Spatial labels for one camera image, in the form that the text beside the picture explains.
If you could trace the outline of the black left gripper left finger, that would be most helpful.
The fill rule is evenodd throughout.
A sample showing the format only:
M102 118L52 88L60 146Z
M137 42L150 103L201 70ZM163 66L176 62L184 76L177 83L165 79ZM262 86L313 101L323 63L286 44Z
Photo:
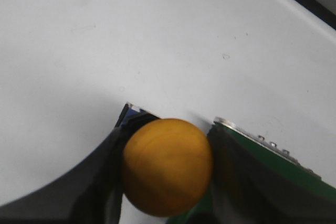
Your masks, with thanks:
M69 172L2 205L1 223L119 223L121 154L127 138L115 128Z

